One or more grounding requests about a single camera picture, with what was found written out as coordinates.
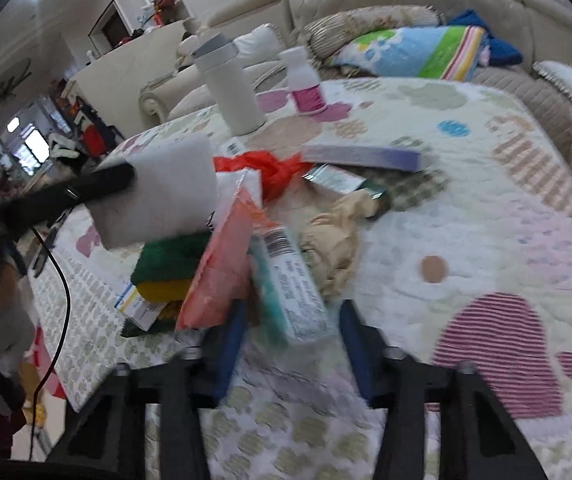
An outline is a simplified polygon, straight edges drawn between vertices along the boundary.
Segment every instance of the blue gripper pad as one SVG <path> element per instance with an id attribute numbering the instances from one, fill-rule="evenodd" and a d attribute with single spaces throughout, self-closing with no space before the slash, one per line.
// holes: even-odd
<path id="1" fill-rule="evenodd" d="M 209 329 L 201 342 L 205 370 L 200 373 L 199 393 L 210 397 L 213 407 L 226 397 L 239 350 L 248 327 L 245 303 L 234 300 L 226 323 Z"/>
<path id="2" fill-rule="evenodd" d="M 351 300 L 345 300 L 339 310 L 339 331 L 359 394 L 371 408 L 379 407 L 384 397 L 391 393 L 391 384 L 383 368 L 386 341 L 379 330 L 362 323 Z"/>

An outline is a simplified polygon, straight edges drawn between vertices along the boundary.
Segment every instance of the orange plastic bag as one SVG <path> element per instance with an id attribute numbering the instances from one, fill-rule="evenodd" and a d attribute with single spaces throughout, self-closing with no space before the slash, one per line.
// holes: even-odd
<path id="1" fill-rule="evenodd" d="M 261 172 L 261 192 L 265 202 L 280 197 L 294 175 L 312 168 L 312 164 L 309 162 L 301 161 L 300 153 L 279 160 L 271 152 L 246 152 L 232 158 L 216 156 L 213 157 L 213 161 L 215 171 L 239 171 L 243 168 L 259 170 Z"/>
<path id="2" fill-rule="evenodd" d="M 232 301 L 247 299 L 250 267 L 246 253 L 258 211 L 243 184 L 238 186 L 199 261 L 176 330 L 221 325 Z"/>

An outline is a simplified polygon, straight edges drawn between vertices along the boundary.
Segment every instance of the quilted bedspread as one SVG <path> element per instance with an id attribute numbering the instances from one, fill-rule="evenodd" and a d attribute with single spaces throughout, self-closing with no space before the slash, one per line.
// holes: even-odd
<path id="1" fill-rule="evenodd" d="M 425 362 L 473 361 L 517 420 L 551 479 L 572 479 L 572 174 L 524 105 L 472 84 L 388 79 L 325 82 L 332 102 L 295 114 L 283 90 L 259 97 L 269 122 L 246 146 L 288 155 L 303 142 L 411 144 L 436 162 L 412 175 L 368 171 L 393 210 L 360 232 L 344 296 L 391 345 Z M 212 107 L 122 143 L 113 158 L 202 133 L 229 136 Z M 326 204 L 296 181 L 269 214 L 297 232 Z M 117 362 L 159 364 L 194 335 L 124 339 L 112 308 L 140 248 L 108 252 L 87 212 L 72 213 L 54 254 L 73 293 L 57 373 L 73 406 Z M 65 301 L 52 266 L 35 280 L 46 345 L 56 347 Z M 330 314 L 336 314 L 333 307 Z M 202 414 L 214 478 L 370 478 L 383 413 L 357 396 L 338 337 L 285 363 L 243 348 L 220 409 Z M 438 468 L 439 420 L 427 414 L 427 478 Z M 150 478 L 159 475 L 159 410 L 147 423 Z"/>

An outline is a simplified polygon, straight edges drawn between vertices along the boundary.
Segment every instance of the pink bottle label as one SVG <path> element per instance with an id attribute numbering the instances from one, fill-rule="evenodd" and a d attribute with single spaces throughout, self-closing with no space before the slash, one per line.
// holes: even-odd
<path id="1" fill-rule="evenodd" d="M 321 112 L 326 108 L 319 85 L 294 91 L 292 98 L 295 100 L 297 110 L 302 114 Z"/>

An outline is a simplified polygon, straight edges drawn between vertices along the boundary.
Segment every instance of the wall fan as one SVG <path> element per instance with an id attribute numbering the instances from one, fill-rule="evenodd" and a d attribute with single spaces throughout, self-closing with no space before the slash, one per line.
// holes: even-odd
<path id="1" fill-rule="evenodd" d="M 16 97 L 14 89 L 32 75 L 31 59 L 22 59 L 0 78 L 0 105 Z"/>

